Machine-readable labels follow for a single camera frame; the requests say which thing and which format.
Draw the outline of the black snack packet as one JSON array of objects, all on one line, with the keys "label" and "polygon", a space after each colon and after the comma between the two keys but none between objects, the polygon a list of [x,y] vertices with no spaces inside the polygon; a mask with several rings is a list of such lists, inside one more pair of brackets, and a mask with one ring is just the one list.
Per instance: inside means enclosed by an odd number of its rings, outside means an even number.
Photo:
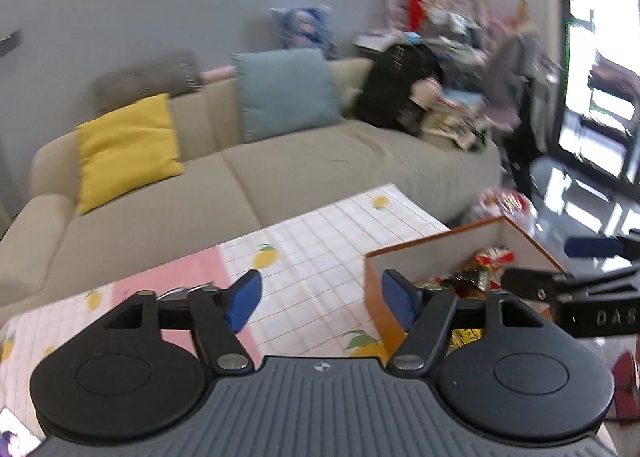
[{"label": "black snack packet", "polygon": [[462,271],[440,279],[437,284],[462,299],[483,299],[491,288],[491,279],[486,271]]}]

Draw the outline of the orange storage box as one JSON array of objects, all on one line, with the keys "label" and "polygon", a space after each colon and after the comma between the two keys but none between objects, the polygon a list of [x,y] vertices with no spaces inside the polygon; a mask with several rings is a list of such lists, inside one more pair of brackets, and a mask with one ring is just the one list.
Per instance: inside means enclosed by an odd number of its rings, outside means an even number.
[{"label": "orange storage box", "polygon": [[395,352],[405,339],[405,332],[383,300],[381,281],[386,269],[397,269],[409,281],[419,283],[456,272],[474,253],[501,245],[514,252],[515,267],[556,272],[563,269],[524,229],[506,217],[460,226],[365,255],[364,304],[386,352]]}]

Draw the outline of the red snack packet in box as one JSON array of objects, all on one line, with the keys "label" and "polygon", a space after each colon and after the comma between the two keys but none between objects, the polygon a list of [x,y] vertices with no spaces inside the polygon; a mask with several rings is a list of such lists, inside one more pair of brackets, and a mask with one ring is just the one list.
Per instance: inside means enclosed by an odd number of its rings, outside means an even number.
[{"label": "red snack packet in box", "polygon": [[499,289],[502,273],[514,260],[514,252],[508,247],[490,247],[477,251],[462,272],[480,291]]}]

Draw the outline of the red snack bag on floor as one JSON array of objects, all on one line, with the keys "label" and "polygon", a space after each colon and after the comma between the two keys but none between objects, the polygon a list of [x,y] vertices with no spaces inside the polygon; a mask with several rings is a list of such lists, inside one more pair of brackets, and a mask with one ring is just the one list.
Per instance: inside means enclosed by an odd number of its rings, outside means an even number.
[{"label": "red snack bag on floor", "polygon": [[469,210],[469,220],[507,217],[529,234],[535,232],[537,210],[524,194],[510,188],[486,188]]}]

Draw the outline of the pink checked tablecloth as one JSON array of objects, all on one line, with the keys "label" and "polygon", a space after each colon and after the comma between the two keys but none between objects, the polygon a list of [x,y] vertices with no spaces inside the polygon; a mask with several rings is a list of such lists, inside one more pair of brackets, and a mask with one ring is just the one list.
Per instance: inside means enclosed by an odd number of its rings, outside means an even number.
[{"label": "pink checked tablecloth", "polygon": [[14,434],[11,454],[28,454],[42,436],[28,393],[37,364],[140,290],[222,288],[257,269],[262,300],[240,333],[254,362],[266,355],[387,361],[363,303],[364,257],[446,229],[387,184],[15,316],[1,330],[1,429]]}]

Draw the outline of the beige sofa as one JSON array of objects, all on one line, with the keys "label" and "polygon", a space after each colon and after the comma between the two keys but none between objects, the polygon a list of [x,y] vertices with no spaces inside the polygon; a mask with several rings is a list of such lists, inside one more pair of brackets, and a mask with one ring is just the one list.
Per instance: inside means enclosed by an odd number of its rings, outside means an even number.
[{"label": "beige sofa", "polygon": [[180,176],[78,214],[77,141],[32,161],[27,205],[1,242],[1,315],[14,315],[174,261],[384,184],[440,221],[500,180],[497,146],[470,153],[443,139],[345,120],[247,143],[236,82],[171,103]]}]

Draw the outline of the yellow cushion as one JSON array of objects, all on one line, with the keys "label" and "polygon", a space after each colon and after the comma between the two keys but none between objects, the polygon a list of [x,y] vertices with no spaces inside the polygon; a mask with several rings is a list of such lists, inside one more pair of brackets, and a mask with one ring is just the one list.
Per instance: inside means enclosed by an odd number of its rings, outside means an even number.
[{"label": "yellow cushion", "polygon": [[76,128],[75,136],[81,216],[184,171],[166,93],[87,121]]}]

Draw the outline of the grey office chair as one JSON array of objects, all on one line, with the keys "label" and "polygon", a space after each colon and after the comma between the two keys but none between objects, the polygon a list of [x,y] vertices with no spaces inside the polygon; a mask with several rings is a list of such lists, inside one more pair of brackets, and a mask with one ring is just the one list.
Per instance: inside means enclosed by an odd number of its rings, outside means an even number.
[{"label": "grey office chair", "polygon": [[537,78],[541,46],[536,35],[512,35],[489,58],[482,77],[485,115],[499,129],[521,125]]}]

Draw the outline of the black backpack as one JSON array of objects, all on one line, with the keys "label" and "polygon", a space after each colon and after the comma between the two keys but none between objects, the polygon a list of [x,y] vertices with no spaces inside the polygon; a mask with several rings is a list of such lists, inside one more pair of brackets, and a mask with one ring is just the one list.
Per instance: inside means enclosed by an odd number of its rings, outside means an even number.
[{"label": "black backpack", "polygon": [[376,128],[418,136],[444,81],[437,55],[425,44],[393,44],[374,61],[354,116]]}]

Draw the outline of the blue-grey cushion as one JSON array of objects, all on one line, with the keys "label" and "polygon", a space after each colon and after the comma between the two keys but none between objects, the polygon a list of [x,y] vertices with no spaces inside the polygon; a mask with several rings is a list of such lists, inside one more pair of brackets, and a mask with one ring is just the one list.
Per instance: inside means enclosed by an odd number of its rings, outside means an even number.
[{"label": "blue-grey cushion", "polygon": [[245,143],[343,120],[330,64],[318,49],[235,54],[233,65]]}]

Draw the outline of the grey cushion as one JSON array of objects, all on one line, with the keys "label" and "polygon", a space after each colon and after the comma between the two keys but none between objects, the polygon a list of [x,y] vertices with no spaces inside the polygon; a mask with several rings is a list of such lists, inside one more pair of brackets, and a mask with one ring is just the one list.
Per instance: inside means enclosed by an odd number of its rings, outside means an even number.
[{"label": "grey cushion", "polygon": [[92,88],[96,112],[103,115],[157,94],[175,98],[198,92],[201,85],[195,55],[181,51],[112,70],[96,78]]}]

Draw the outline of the blue patterned cushion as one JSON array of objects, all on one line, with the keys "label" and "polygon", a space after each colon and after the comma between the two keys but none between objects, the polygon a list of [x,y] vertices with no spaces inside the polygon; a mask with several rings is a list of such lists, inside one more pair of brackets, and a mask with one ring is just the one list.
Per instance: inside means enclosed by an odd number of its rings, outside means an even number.
[{"label": "blue patterned cushion", "polygon": [[329,6],[271,8],[270,15],[283,49],[318,49],[326,60],[337,59]]}]

